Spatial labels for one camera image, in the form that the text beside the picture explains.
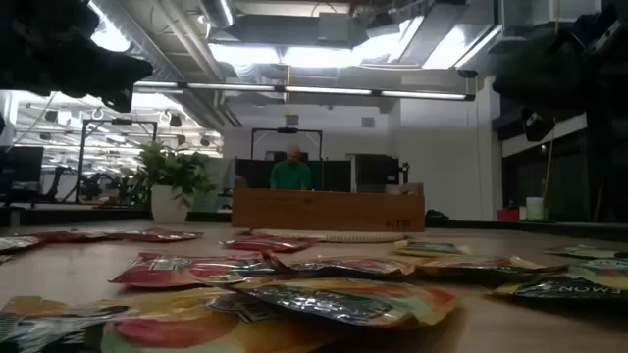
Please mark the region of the black metal station frame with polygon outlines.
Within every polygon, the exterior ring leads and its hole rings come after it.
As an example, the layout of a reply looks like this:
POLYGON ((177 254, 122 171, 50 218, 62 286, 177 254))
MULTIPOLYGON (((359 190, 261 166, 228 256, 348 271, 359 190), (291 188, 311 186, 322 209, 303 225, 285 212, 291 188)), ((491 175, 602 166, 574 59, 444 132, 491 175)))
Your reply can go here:
POLYGON ((83 164, 84 164, 86 140, 93 133, 98 132, 98 133, 107 135, 107 132, 99 130, 104 124, 109 124, 112 126, 138 125, 144 129, 145 134, 150 137, 150 140, 152 142, 155 142, 157 140, 157 132, 158 132, 158 124, 156 122, 138 121, 138 120, 133 120, 133 119, 128 119, 128 118, 113 118, 113 119, 100 119, 100 120, 87 119, 87 120, 84 120, 82 123, 83 123, 83 126, 81 130, 80 145, 79 145, 79 152, 78 152, 78 176, 77 176, 77 181, 75 184, 75 202, 77 204, 80 203, 80 197, 81 197, 81 185, 82 185, 82 177, 83 177, 83 164))
MULTIPOLYGON (((273 131, 273 132, 276 132, 276 133, 279 133, 279 134, 298 134, 298 133, 301 133, 301 132, 316 132, 316 133, 319 134, 319 142, 321 142, 321 143, 322 143, 322 137, 323 137, 323 132, 321 130, 303 130, 303 129, 299 129, 299 128, 296 128, 296 127, 277 127, 275 129, 254 128, 252 130, 252 132, 251 132, 251 146, 250 146, 251 147, 250 148, 250 150, 251 150, 250 151, 251 152, 251 157, 253 157, 253 155, 254 155, 254 150, 255 150, 256 141, 257 141, 255 139, 256 138, 255 135, 256 135, 257 132, 260 132, 260 131, 264 131, 264 132, 273 131)), ((300 149, 300 160, 303 163, 305 163, 304 160, 302 159, 301 149, 300 149)))

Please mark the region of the long linear ceiling light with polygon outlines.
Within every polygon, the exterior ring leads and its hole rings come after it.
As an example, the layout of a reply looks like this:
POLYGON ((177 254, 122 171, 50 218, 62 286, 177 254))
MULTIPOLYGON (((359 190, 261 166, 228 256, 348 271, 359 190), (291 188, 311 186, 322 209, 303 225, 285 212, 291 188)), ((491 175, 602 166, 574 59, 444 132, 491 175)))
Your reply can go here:
POLYGON ((255 93, 299 93, 299 94, 327 94, 344 96, 363 96, 377 98, 398 98, 417 100, 442 100, 442 101, 473 101, 474 94, 468 93, 444 93, 431 91, 410 90, 382 90, 367 88, 346 87, 319 87, 304 85, 265 85, 243 83, 187 83, 177 81, 140 81, 134 88, 161 89, 161 90, 219 90, 255 93))

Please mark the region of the black monitor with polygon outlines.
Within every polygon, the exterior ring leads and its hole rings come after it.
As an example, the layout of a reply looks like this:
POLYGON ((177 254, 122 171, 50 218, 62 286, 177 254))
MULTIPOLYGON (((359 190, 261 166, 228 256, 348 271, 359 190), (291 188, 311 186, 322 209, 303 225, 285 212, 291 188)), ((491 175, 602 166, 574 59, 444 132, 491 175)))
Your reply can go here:
POLYGON ((43 147, 0 146, 0 193, 40 189, 43 147))

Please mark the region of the red strawberry tea packet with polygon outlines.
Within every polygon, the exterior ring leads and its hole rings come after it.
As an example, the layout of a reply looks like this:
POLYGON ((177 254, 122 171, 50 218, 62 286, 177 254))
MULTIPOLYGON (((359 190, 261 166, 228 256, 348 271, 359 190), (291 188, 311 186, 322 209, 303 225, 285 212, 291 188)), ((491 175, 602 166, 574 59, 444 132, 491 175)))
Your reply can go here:
POLYGON ((34 236, 0 237, 0 254, 10 254, 37 247, 43 240, 34 236))
POLYGON ((310 239, 280 237, 250 237, 221 242, 226 249, 276 253, 294 253, 310 248, 314 244, 315 242, 310 239))
POLYGON ((207 257, 140 253, 110 282, 143 288, 222 285, 271 276, 285 268, 269 253, 207 257))
POLYGON ((149 228, 145 230, 109 231, 106 236, 110 239, 137 241, 137 242, 180 242, 201 238, 202 232, 168 230, 161 228, 149 228))
POLYGON ((47 243, 84 243, 111 240, 111 237, 102 231, 48 231, 32 233, 31 236, 47 243))

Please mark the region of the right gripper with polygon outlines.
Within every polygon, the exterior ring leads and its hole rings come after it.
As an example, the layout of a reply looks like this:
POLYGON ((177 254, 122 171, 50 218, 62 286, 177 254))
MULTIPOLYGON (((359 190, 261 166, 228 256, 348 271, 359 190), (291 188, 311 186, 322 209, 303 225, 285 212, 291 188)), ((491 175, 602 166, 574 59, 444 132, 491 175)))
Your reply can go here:
MULTIPOLYGON (((601 11, 580 16, 568 30, 579 54, 579 81, 567 116, 595 108, 628 114, 628 0, 608 0, 601 11)), ((519 42, 498 66, 493 89, 522 105, 557 107, 564 102, 554 71, 560 53, 557 36, 519 42)), ((555 119, 522 111, 526 139, 542 141, 555 119)))

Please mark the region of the wooden tea organizer box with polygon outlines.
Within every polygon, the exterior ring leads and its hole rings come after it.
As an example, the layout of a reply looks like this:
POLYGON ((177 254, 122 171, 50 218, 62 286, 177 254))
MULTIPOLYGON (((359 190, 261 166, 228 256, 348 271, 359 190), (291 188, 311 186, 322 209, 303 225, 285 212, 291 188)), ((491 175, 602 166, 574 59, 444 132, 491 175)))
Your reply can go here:
POLYGON ((417 194, 352 193, 238 187, 232 226, 252 229, 422 232, 425 198, 417 194))

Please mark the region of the pale green container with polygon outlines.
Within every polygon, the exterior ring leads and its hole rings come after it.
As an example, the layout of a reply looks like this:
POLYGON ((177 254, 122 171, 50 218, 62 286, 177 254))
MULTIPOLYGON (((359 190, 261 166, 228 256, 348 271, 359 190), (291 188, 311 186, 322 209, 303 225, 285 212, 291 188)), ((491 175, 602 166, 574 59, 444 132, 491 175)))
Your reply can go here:
POLYGON ((543 197, 526 198, 526 219, 530 221, 544 220, 546 218, 545 201, 543 197))

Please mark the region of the person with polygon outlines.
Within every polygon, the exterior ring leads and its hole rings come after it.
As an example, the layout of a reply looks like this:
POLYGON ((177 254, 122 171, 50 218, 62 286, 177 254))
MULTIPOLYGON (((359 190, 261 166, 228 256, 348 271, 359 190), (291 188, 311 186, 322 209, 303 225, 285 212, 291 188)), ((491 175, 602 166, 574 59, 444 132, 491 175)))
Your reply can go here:
POLYGON ((290 145, 287 158, 274 165, 270 185, 280 190, 311 190, 312 174, 309 167, 300 160, 300 148, 290 145))

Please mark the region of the green plant in white pot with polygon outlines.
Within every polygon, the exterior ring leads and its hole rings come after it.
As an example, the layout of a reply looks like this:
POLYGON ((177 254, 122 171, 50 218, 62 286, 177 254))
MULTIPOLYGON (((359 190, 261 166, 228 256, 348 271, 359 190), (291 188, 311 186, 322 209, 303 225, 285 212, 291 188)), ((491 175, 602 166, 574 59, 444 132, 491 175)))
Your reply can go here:
POLYGON ((216 190, 207 155, 151 141, 140 147, 136 160, 139 166, 130 175, 131 196, 149 209, 156 223, 184 222, 195 197, 216 190))

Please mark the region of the round silver air duct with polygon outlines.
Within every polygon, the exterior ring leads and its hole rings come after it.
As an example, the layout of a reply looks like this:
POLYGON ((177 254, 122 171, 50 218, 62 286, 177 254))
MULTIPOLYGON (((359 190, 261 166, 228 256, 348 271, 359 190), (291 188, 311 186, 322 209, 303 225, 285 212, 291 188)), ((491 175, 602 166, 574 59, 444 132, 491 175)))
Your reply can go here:
POLYGON ((206 21, 212 27, 226 28, 236 21, 233 0, 199 0, 199 6, 206 21))

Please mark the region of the yellow packets in box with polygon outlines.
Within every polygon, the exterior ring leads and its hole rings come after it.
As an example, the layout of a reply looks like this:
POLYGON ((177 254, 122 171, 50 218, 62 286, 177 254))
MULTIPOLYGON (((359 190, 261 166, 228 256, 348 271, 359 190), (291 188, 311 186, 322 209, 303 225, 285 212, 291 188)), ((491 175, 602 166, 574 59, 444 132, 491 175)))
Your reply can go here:
POLYGON ((399 185, 399 161, 388 155, 358 154, 355 181, 358 192, 384 193, 388 185, 399 185))

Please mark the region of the round woven placemat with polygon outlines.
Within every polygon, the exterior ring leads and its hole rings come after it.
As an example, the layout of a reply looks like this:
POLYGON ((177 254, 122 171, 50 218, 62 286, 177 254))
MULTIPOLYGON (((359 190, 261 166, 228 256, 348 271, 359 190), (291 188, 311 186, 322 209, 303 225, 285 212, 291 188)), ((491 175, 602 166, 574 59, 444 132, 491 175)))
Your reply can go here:
POLYGON ((388 243, 407 238, 407 235, 403 233, 372 231, 253 229, 249 233, 253 236, 274 236, 285 239, 313 239, 328 243, 388 243))

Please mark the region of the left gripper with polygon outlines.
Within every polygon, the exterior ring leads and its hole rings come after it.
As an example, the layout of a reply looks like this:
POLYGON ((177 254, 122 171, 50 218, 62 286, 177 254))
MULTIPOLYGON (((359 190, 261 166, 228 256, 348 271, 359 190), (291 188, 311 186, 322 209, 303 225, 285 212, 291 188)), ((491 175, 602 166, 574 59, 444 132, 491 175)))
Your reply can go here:
POLYGON ((97 49, 91 35, 98 26, 89 0, 0 0, 0 90, 92 95, 129 112, 133 85, 151 76, 153 66, 97 49))

